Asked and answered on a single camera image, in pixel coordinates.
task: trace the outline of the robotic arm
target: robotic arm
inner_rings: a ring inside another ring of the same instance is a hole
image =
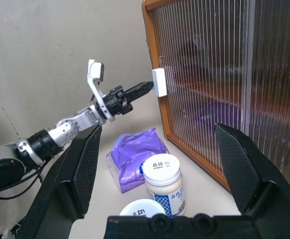
[[[124,91],[121,86],[104,95],[98,85],[103,81],[104,65],[89,60],[87,82],[96,103],[75,115],[61,119],[54,128],[37,132],[17,143],[0,146],[0,191],[18,184],[22,177],[33,169],[40,169],[55,155],[63,151],[80,132],[95,125],[114,121],[115,115],[126,114],[133,107],[133,100],[148,93],[152,82],[143,82]]]

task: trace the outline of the jar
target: jar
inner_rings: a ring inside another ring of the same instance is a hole
[[[186,202],[179,160],[171,154],[156,154],[144,162],[142,170],[150,198],[163,206],[167,216],[183,215]]]
[[[152,218],[156,214],[166,214],[159,203],[151,199],[139,199],[128,204],[119,215]]]

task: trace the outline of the transparent corrugated panel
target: transparent corrugated panel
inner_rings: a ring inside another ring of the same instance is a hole
[[[171,134],[220,175],[213,127],[221,122],[240,129],[246,3],[185,0],[151,12]]]
[[[172,137],[223,175],[213,126],[232,126],[290,183],[290,0],[183,0],[151,17]]]
[[[290,0],[258,0],[250,137],[290,184]]]

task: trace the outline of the white jar lid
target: white jar lid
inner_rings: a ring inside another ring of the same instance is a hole
[[[171,154],[156,154],[144,162],[143,173],[146,182],[149,184],[167,186],[180,178],[180,162]]]
[[[151,199],[139,199],[128,204],[119,215],[151,218],[156,214],[166,214],[163,206]]]

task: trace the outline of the white wall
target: white wall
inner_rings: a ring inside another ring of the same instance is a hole
[[[17,138],[5,113],[29,136],[85,107],[90,58],[104,93],[151,79],[141,0],[0,1],[0,143]]]

